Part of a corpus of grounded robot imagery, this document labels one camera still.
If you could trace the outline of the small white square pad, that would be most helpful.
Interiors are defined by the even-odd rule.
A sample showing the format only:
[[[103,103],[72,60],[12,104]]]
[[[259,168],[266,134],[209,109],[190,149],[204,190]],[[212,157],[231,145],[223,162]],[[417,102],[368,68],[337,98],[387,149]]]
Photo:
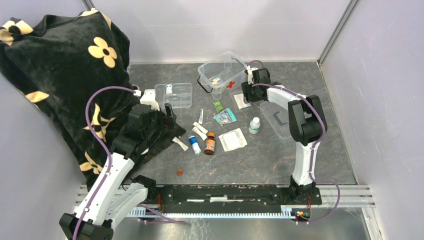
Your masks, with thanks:
[[[251,104],[249,102],[245,101],[245,97],[244,97],[243,93],[235,94],[233,97],[234,97],[234,100],[237,104],[237,107],[240,110],[251,106]]]

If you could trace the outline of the green small medicine box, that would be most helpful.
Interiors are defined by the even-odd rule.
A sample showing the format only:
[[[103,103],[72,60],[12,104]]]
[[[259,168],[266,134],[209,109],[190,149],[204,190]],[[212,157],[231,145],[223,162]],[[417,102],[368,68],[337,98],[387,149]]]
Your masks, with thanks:
[[[219,100],[214,101],[214,102],[213,102],[213,106],[214,106],[215,110],[216,110],[218,113],[220,113],[221,111],[223,111],[223,110],[225,109],[225,108],[223,107],[222,103],[221,103]]]

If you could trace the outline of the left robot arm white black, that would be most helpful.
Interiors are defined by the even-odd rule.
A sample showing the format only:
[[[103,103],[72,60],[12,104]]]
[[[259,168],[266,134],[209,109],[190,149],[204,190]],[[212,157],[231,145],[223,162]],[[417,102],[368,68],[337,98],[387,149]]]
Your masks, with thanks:
[[[94,185],[74,213],[64,213],[59,220],[69,240],[110,240],[115,228],[138,204],[153,203],[156,181],[138,175],[124,193],[113,200],[136,160],[144,157],[164,132],[177,127],[171,104],[165,112],[150,105],[137,104],[128,114],[128,122],[107,149],[107,161]]]

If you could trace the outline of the white gauze pad packet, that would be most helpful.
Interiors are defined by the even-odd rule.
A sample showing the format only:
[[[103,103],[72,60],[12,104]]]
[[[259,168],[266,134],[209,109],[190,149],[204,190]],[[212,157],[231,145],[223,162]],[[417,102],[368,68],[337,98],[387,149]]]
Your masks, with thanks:
[[[240,128],[223,133],[218,138],[225,152],[243,148],[248,145],[246,138]]]

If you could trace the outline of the brown bottle orange cap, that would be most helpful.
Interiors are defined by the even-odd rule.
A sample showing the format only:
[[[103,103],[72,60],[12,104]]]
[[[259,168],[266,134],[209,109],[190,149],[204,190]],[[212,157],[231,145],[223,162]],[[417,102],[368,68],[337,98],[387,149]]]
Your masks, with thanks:
[[[214,155],[215,153],[215,146],[216,146],[216,140],[215,140],[215,134],[213,132],[209,132],[207,134],[207,137],[204,141],[204,154],[205,155]]]

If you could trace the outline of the blue white bandage roll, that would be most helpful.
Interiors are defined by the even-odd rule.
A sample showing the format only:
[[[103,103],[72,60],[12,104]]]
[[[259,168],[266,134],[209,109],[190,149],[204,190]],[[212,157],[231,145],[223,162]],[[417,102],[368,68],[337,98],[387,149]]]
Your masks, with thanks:
[[[194,135],[189,136],[188,137],[188,140],[189,140],[189,142],[191,144],[191,147],[193,149],[194,154],[195,155],[200,155],[202,153],[202,150],[200,148],[200,145],[199,145],[196,137]]]

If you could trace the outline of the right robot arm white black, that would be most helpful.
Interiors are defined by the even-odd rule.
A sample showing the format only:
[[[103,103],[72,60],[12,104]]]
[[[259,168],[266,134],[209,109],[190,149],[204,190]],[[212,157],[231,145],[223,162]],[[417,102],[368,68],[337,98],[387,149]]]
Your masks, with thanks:
[[[317,151],[327,132],[321,100],[317,95],[306,96],[272,82],[267,68],[247,66],[245,73],[247,81],[241,88],[247,102],[267,101],[287,110],[289,132],[296,143],[288,196],[293,203],[302,204],[309,195],[315,194]]]

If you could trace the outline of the teal bandage packet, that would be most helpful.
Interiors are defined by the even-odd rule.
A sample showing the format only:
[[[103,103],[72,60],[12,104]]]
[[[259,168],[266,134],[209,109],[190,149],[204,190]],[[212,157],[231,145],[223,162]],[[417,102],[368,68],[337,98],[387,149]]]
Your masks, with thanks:
[[[213,119],[223,127],[226,124],[234,123],[237,121],[236,116],[230,108],[226,108],[219,112],[217,115],[213,117]]]

